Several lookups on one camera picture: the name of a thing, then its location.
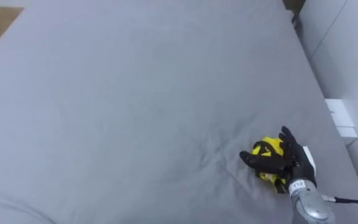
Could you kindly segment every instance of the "gray fabric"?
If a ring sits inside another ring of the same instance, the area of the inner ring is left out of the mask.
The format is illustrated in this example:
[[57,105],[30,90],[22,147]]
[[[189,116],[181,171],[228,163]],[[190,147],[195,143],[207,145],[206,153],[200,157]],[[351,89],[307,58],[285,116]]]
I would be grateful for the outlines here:
[[0,40],[0,223],[290,223],[238,156],[281,125],[358,198],[279,0],[34,2]]

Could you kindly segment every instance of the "robotic hand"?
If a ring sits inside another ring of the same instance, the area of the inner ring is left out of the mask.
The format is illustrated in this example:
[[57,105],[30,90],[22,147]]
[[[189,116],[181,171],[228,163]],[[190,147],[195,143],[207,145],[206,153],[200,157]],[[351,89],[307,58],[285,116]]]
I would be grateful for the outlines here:
[[279,139],[264,138],[240,158],[261,179],[274,184],[277,193],[289,193],[293,205],[293,224],[333,224],[335,217],[316,188],[316,167],[309,149],[301,146],[287,127]]

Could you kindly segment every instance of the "bed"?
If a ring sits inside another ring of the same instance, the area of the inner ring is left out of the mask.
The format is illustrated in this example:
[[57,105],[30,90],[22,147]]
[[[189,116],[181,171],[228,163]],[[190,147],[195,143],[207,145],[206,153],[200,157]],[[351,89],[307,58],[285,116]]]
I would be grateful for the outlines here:
[[238,156],[282,125],[358,198],[280,0],[34,1],[0,38],[0,223],[290,223]]

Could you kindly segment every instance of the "white wall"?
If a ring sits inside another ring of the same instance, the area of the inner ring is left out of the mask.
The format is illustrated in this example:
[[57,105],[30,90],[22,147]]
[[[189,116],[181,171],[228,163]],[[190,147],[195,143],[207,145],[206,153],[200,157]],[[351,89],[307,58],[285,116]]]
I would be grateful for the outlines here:
[[0,6],[3,7],[26,7],[30,0],[0,0]]
[[[358,0],[306,0],[300,17],[300,39],[325,97],[344,100],[358,132]],[[358,174],[358,140],[348,151]]]

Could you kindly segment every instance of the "yellow and black robotic hand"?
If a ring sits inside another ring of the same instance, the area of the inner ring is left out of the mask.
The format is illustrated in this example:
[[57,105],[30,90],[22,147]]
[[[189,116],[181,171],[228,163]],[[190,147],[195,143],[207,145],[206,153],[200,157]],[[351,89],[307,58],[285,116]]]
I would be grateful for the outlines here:
[[251,153],[240,152],[240,158],[257,177],[273,183],[279,194],[288,192],[288,181],[293,179],[307,179],[316,185],[314,162],[287,127],[282,127],[278,138],[256,142]]

